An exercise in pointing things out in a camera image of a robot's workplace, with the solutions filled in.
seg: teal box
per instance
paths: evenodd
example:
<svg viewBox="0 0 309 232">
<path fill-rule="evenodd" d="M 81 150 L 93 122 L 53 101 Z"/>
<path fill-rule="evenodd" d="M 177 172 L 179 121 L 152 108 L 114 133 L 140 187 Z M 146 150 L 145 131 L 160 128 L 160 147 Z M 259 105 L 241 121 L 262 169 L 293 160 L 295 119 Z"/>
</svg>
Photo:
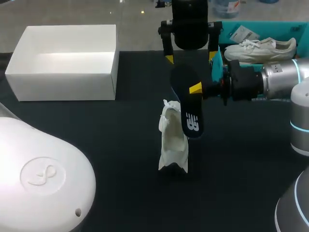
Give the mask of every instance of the teal box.
<svg viewBox="0 0 309 232">
<path fill-rule="evenodd" d="M 295 38 L 297 42 L 297 55 L 301 58 L 309 57 L 309 25 L 307 22 L 259 22 L 259 21 L 227 21 L 223 22 L 223 30 L 219 38 L 219 46 L 235 44 L 230 38 L 240 27 L 244 26 L 260 35 L 260 40 L 271 37 L 277 41 L 288 41 Z M 223 76 L 224 64 L 221 52 L 213 58 L 212 79 L 218 81 Z M 258 72 L 262 64 L 253 64 Z"/>
</svg>

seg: new balance logo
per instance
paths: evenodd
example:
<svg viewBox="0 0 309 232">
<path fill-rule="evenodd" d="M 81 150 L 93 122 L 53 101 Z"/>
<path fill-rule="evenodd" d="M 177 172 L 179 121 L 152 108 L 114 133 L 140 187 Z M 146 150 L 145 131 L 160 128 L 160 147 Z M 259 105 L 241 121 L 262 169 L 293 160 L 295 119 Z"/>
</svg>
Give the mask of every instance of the new balance logo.
<svg viewBox="0 0 309 232">
<path fill-rule="evenodd" d="M 188 126 L 189 130 L 198 131 L 199 127 L 198 127 L 198 122 L 197 122 L 197 116 L 191 115 L 191 114 L 188 114 L 188 113 L 185 113 L 185 115 L 187 116 L 187 126 Z"/>
</svg>

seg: black cylinder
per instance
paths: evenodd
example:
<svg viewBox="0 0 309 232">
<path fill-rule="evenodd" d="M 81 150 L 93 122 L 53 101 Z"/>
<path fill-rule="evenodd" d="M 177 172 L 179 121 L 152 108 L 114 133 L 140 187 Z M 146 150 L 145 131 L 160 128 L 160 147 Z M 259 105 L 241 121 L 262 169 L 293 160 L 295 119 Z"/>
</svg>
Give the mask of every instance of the black cylinder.
<svg viewBox="0 0 309 232">
<path fill-rule="evenodd" d="M 207 0 L 172 0 L 173 32 L 183 50 L 200 49 L 208 41 Z"/>
</svg>

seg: logo emblem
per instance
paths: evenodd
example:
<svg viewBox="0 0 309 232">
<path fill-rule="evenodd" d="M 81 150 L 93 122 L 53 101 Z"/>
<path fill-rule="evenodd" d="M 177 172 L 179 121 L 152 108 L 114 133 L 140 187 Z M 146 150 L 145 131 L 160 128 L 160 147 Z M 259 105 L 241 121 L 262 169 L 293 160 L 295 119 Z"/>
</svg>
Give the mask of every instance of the logo emblem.
<svg viewBox="0 0 309 232">
<path fill-rule="evenodd" d="M 31 185 L 36 185 L 36 186 L 41 186 L 41 185 L 45 185 L 47 182 L 48 178 L 52 178 L 57 174 L 56 169 L 53 167 L 53 165 L 48 165 L 44 172 L 42 173 L 37 173 L 36 175 L 41 177 L 41 179 L 39 181 L 37 180 L 28 180 L 28 183 Z"/>
<path fill-rule="evenodd" d="M 187 116 L 187 126 L 189 130 L 199 131 L 197 116 L 185 113 Z"/>
<path fill-rule="evenodd" d="M 28 161 L 20 172 L 22 186 L 33 194 L 53 194 L 61 189 L 65 180 L 66 172 L 61 163 L 49 157 Z"/>
</svg>

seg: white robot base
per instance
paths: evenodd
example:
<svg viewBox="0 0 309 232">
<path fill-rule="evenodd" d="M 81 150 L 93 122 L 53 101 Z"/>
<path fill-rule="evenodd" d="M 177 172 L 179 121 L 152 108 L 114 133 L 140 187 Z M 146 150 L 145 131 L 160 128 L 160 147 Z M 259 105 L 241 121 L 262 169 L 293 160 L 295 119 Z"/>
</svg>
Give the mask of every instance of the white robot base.
<svg viewBox="0 0 309 232">
<path fill-rule="evenodd" d="M 0 231 L 79 231 L 96 191 L 86 156 L 18 119 L 0 128 Z"/>
</svg>

